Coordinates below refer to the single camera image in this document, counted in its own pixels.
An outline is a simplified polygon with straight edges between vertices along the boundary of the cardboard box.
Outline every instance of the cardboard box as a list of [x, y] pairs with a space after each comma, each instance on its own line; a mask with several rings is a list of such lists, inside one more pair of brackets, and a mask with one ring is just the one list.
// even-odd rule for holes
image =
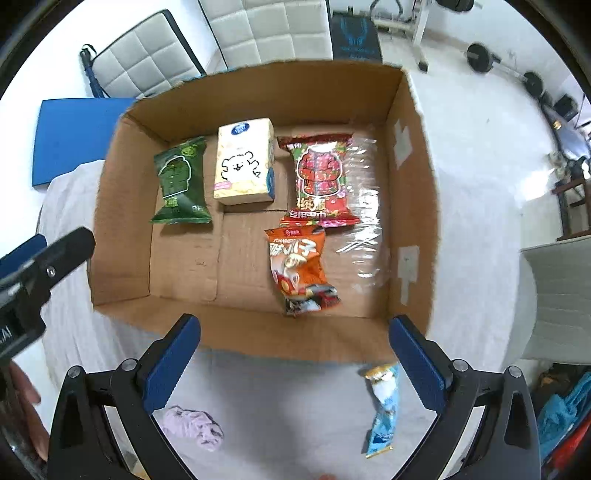
[[[274, 202], [224, 207], [213, 200], [217, 128], [249, 118], [271, 119], [276, 135], [351, 131], [377, 140], [388, 283], [359, 292], [355, 266], [336, 253], [343, 231], [329, 229], [323, 265], [342, 305], [296, 318], [282, 314], [264, 229], [276, 227], [293, 204], [293, 160], [275, 152]], [[212, 223], [150, 224], [162, 201], [154, 154], [196, 135], [207, 136]], [[292, 61], [205, 77], [140, 100], [119, 121], [95, 213], [92, 300], [99, 311], [162, 335], [182, 313], [193, 313], [202, 324], [202, 345], [211, 348], [310, 361], [388, 361], [394, 357], [391, 316], [406, 313], [427, 330], [437, 211], [421, 118], [400, 69]]]

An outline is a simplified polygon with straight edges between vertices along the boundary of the green snack bag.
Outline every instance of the green snack bag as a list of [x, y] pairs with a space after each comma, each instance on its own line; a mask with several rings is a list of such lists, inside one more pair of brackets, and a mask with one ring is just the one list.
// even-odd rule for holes
[[152, 223], [212, 221], [203, 190], [205, 148], [205, 138], [197, 137], [154, 156], [164, 206], [152, 217]]

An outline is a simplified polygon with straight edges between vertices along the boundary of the orange snack bag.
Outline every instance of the orange snack bag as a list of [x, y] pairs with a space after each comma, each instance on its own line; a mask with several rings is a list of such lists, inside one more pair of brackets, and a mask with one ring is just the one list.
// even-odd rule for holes
[[317, 312], [340, 303], [320, 264], [326, 234], [318, 225], [265, 230], [271, 273], [285, 297], [285, 312]]

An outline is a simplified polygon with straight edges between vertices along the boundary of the chair backrest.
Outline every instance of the chair backrest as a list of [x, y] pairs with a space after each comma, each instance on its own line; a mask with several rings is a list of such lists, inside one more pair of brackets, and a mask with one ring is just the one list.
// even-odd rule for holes
[[228, 68], [331, 59], [328, 0], [200, 0]]
[[155, 95], [205, 75], [168, 10], [121, 35], [94, 58], [92, 70], [109, 96], [127, 98]]

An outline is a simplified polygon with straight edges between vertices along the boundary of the human hand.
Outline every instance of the human hand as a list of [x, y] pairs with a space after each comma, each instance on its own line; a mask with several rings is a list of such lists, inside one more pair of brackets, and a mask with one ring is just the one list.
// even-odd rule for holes
[[39, 457], [47, 461], [49, 453], [49, 434], [43, 426], [37, 411], [33, 405], [41, 403], [41, 395], [33, 387], [31, 380], [25, 372], [14, 362], [8, 365], [14, 388], [17, 391], [18, 399], [21, 402], [22, 411], [25, 414], [25, 421], [29, 431], [31, 443], [35, 447]]

